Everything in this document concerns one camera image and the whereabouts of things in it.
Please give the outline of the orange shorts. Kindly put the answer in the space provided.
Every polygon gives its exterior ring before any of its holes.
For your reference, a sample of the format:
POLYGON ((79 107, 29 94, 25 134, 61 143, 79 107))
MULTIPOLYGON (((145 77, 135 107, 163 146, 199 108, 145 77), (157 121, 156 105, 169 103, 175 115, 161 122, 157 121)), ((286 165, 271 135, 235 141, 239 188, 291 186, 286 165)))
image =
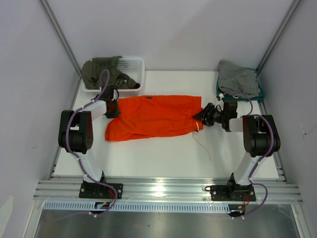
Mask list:
POLYGON ((201 96, 144 95, 118 100, 120 115, 108 123, 105 140, 119 142, 174 137, 203 129, 193 116, 202 108, 201 96))

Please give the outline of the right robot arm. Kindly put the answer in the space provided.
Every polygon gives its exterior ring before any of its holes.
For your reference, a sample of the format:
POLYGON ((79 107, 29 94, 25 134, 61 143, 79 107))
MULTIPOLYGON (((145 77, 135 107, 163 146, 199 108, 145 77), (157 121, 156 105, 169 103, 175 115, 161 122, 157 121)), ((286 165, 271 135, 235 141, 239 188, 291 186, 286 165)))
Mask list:
POLYGON ((223 107, 208 103, 193 119, 206 126, 221 124, 227 132, 243 133, 244 157, 226 185, 210 185, 212 201, 256 201, 252 177, 260 164, 279 151, 281 142, 271 115, 245 115, 238 117, 237 101, 224 101, 223 107))

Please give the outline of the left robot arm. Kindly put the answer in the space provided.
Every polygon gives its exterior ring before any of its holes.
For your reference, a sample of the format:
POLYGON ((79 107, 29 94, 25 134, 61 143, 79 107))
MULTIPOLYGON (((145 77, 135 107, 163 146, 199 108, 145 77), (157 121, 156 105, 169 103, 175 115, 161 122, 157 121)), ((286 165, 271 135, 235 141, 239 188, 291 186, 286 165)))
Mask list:
POLYGON ((114 87, 103 89, 88 104, 79 109, 61 112, 58 144, 77 161, 82 174, 79 197, 88 199, 121 199, 123 184, 107 183, 103 170, 92 151, 93 121, 101 116, 113 119, 120 115, 114 87))

